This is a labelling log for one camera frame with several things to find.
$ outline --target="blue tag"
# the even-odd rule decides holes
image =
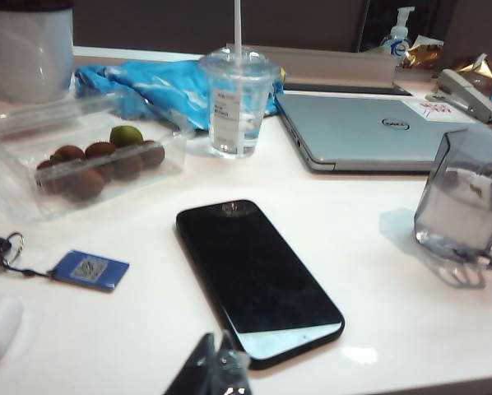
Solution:
[[[54,280],[88,288],[113,290],[128,268],[128,263],[72,250],[50,274]]]

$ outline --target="drinking straw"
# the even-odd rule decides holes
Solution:
[[[242,63],[242,54],[243,54],[243,39],[242,39],[242,29],[241,29],[241,20],[240,20],[240,0],[235,0],[235,62],[237,63],[237,68],[241,68]],[[239,119],[237,122],[237,154],[244,154],[244,136],[241,134],[240,130],[240,106],[242,102],[242,84],[239,79],[239,84],[237,86],[237,91],[239,93]]]
[[[235,60],[240,62],[243,52],[243,39],[240,21],[240,0],[235,0]]]

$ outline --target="keychain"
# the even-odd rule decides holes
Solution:
[[[21,255],[24,244],[25,239],[19,232],[11,233],[6,239],[0,237],[0,272],[10,270],[26,277],[47,277],[87,288],[113,290],[129,267],[128,263],[76,250],[69,251],[46,273],[13,267],[12,264]]]
[[[12,256],[12,259],[8,259],[8,255],[12,252],[12,242],[17,239],[18,246],[16,248],[16,253]],[[0,237],[0,272],[5,272],[6,270],[12,270],[14,272],[23,273],[24,276],[42,276],[48,277],[48,275],[36,272],[30,269],[19,269],[13,267],[12,263],[21,255],[23,251],[23,245],[25,244],[25,239],[23,235],[19,232],[11,233],[6,239]]]

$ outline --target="sticker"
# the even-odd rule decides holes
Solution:
[[[227,151],[235,151],[244,139],[239,133],[240,95],[215,89],[213,100],[211,121],[215,142]]]
[[[108,264],[109,262],[105,259],[93,258],[91,256],[85,257],[74,267],[71,277],[77,278],[78,280],[96,282]]]
[[[474,123],[475,120],[448,103],[407,101],[403,103],[427,121]]]

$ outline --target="dell logo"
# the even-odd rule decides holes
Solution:
[[[400,119],[386,118],[381,123],[396,130],[408,130],[411,127],[407,122],[401,121]]]

